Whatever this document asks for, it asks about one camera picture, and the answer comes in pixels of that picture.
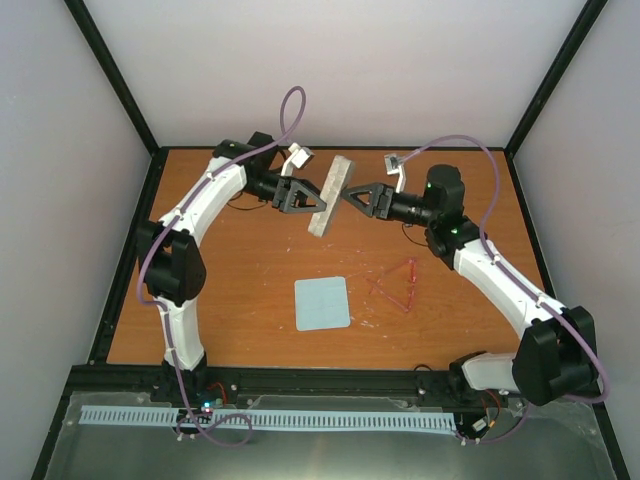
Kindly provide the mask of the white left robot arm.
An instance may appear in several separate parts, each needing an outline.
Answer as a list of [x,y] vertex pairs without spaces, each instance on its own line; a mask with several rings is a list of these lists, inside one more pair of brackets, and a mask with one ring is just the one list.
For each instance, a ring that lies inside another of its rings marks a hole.
[[197,297],[207,276],[200,245],[213,221],[241,193],[269,202],[285,214],[327,208],[317,187],[293,175],[312,159],[312,151],[293,143],[282,167],[272,169],[279,149],[271,136],[261,132],[247,143],[221,142],[178,205],[158,221],[146,220],[137,229],[136,293],[141,303],[159,311],[166,347],[163,366],[176,369],[172,388],[186,402],[201,400],[208,390]]

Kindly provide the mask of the grey glasses case green lining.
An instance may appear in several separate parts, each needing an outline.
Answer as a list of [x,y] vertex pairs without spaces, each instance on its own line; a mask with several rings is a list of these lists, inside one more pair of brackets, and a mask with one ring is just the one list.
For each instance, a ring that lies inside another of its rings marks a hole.
[[355,172],[355,163],[352,160],[336,155],[320,192],[320,199],[326,204],[324,211],[312,215],[308,232],[317,238],[327,235],[333,219],[337,213],[341,194],[348,186]]

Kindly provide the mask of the light blue cleaning cloth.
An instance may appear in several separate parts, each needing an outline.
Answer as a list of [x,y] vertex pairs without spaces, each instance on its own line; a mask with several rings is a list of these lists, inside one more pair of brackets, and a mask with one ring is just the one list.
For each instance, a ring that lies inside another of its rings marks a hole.
[[296,280],[294,299],[296,329],[300,332],[347,328],[351,324],[344,277]]

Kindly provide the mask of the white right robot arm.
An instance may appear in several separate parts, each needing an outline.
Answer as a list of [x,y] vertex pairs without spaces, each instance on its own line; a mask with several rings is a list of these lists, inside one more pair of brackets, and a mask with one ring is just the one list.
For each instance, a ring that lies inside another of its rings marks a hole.
[[517,334],[513,354],[459,359],[454,369],[466,387],[518,393],[536,406],[590,388],[598,378],[592,316],[565,307],[502,257],[465,215],[464,194],[460,171],[440,164],[428,170],[421,195],[372,183],[347,188],[341,197],[368,217],[424,228],[432,254],[474,285]]

